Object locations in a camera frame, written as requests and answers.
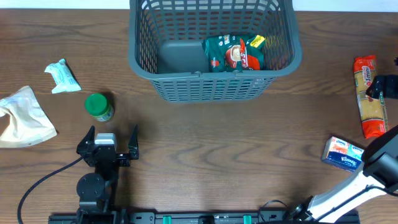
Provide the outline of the blue Kleenex tissue pack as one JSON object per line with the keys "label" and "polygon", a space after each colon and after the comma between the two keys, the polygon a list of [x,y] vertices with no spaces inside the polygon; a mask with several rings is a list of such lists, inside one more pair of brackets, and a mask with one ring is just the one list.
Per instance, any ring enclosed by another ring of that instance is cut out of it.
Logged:
{"label": "blue Kleenex tissue pack", "polygon": [[332,136],[327,140],[321,161],[354,172],[361,164],[361,156],[364,150],[342,139]]}

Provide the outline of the red spaghetti pasta packet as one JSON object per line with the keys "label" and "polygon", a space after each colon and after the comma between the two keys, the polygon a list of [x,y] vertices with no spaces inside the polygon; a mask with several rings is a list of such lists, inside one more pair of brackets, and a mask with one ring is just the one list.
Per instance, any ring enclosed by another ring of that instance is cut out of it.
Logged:
{"label": "red spaghetti pasta packet", "polygon": [[384,98],[371,98],[366,93],[377,75],[376,56],[356,57],[353,74],[364,137],[370,139],[382,136],[389,130]]}

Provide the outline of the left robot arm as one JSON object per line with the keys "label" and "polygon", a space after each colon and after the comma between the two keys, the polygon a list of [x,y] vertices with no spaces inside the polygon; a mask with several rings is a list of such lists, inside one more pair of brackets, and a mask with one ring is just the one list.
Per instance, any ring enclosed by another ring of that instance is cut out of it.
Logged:
{"label": "left robot arm", "polygon": [[119,169],[129,167],[139,158],[137,127],[127,145],[127,153],[117,153],[116,135],[95,133],[92,126],[77,145],[76,153],[95,169],[84,175],[76,185],[80,198],[78,223],[129,223],[130,215],[125,209],[116,208],[115,198]]}

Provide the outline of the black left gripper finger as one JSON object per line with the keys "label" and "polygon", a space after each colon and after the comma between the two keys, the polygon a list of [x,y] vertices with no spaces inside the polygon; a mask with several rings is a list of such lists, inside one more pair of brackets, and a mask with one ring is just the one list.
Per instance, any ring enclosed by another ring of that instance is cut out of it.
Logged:
{"label": "black left gripper finger", "polygon": [[95,139],[95,127],[91,126],[85,137],[78,143],[76,147],[76,153],[83,155],[87,152],[90,145],[94,143]]}
{"label": "black left gripper finger", "polygon": [[138,144],[138,125],[135,125],[132,136],[128,143],[130,160],[139,159],[139,144]]}

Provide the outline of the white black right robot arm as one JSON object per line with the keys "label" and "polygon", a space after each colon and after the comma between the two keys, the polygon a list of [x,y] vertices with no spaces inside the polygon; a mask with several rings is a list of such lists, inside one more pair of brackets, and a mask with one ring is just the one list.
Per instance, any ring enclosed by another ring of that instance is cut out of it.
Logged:
{"label": "white black right robot arm", "polygon": [[351,175],[288,213],[290,221],[335,223],[368,200],[397,196],[397,128],[389,127],[385,106],[397,98],[397,75],[378,75],[375,55],[355,58],[353,75],[361,127],[372,142],[361,149],[335,136],[327,140],[322,161]]}

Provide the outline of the green coffee sachet bag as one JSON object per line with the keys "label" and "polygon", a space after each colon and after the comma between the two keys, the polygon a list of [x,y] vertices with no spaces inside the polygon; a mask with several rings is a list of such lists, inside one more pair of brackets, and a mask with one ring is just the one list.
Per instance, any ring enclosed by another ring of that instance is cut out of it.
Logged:
{"label": "green coffee sachet bag", "polygon": [[219,35],[209,37],[202,46],[211,72],[264,70],[265,37],[261,35]]}

